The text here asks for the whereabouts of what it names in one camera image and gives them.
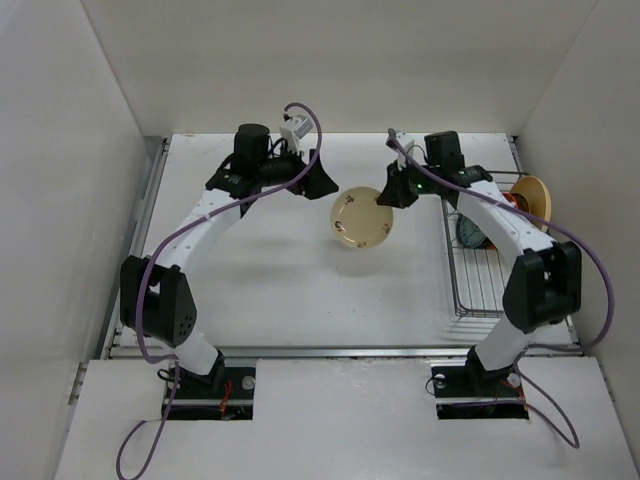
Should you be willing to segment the cream floral plate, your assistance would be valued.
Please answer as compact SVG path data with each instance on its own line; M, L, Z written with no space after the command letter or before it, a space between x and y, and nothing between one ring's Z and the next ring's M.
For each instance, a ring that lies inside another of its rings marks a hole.
M381 192L357 186L342 192L334 201L329 223L334 237L353 249L381 245L390 235L394 216L390 206L379 205Z

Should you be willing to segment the beige cartoon plate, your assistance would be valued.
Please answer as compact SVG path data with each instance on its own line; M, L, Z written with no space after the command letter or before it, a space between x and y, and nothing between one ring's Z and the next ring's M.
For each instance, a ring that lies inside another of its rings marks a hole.
M547 186L538 177L533 175L520 177L511 187L510 193L524 199L530 214L546 222L551 220L551 196Z

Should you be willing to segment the orange plate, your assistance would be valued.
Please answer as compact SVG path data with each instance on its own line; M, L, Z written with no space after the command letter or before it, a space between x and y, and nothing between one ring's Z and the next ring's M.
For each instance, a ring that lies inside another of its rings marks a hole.
M518 209L519 209L519 205L518 205L518 203L517 203L516 197L515 197L512 193L510 193L510 192L506 192L506 191L503 191L503 192L502 192L502 194L503 194L503 197L507 200L507 202L508 202L512 207L514 207L516 210L518 210ZM495 249L496 249L496 246L495 246L495 244L494 244L494 243L491 243L491 244L487 247L487 249L488 249L488 250L495 250Z

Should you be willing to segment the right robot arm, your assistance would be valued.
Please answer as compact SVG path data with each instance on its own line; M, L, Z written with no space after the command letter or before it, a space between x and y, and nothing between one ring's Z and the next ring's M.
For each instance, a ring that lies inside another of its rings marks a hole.
M582 255L575 243L554 240L538 220L510 204L486 169L466 165L456 132L430 134L424 141L425 161L419 163L410 154L413 138L389 130L386 144L397 158L387 167L377 202L405 209L422 195L436 195L472 221L508 264L503 314L469 350L463 370L466 387L484 394L513 370L538 328L579 309Z

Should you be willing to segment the blue patterned plate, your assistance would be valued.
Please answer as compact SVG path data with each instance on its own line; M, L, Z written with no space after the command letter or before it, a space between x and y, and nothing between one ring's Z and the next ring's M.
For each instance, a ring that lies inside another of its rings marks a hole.
M468 249L483 248L488 242L488 237L472 220L464 215L458 216L456 237L459 244Z

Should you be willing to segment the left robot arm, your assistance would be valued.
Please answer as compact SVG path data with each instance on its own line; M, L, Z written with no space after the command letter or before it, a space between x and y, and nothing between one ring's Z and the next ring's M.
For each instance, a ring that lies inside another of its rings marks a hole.
M335 193L320 149L300 149L314 123L285 116L279 138L247 123L238 127L232 152L206 182L196 205L178 229L145 257L131 255L120 270L120 320L140 341L162 343L176 366L172 382L189 380L198 394L217 394L224 382L224 356L197 328L197 307L188 275L220 237L271 191L287 190L315 200Z

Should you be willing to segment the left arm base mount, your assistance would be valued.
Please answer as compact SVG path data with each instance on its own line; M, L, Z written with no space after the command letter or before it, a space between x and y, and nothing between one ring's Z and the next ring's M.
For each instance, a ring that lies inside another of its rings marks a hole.
M161 414L180 421L245 421L254 414L256 368L227 366L215 390L203 379L180 370L174 400L169 402L175 368L159 369L157 376L165 382Z

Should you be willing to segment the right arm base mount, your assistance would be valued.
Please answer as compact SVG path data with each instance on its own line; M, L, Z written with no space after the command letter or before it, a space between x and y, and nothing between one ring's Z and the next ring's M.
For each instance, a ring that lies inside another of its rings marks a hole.
M479 379L463 365L434 365L425 390L435 397L439 420L528 420L518 376Z

